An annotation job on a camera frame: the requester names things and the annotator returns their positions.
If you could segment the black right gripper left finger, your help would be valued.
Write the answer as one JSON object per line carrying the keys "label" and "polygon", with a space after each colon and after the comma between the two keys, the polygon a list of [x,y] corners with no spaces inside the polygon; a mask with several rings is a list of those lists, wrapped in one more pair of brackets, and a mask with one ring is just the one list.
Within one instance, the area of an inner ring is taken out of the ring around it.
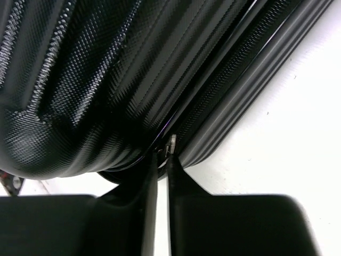
{"label": "black right gripper left finger", "polygon": [[101,197],[1,198],[1,255],[153,255],[157,156]]}

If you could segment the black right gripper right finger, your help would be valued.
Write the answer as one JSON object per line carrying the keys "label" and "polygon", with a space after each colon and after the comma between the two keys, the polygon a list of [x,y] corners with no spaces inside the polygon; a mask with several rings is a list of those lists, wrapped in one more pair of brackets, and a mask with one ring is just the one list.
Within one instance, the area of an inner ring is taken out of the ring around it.
{"label": "black right gripper right finger", "polygon": [[171,155],[171,255],[317,255],[298,204],[285,195],[212,195]]}

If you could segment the black ribbed hard-shell suitcase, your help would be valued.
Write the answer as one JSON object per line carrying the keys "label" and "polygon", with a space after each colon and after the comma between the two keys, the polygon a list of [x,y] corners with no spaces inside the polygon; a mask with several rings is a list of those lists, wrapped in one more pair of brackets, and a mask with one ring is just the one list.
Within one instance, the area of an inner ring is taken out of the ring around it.
{"label": "black ribbed hard-shell suitcase", "polygon": [[194,166],[331,1],[1,1],[1,170],[112,182]]}

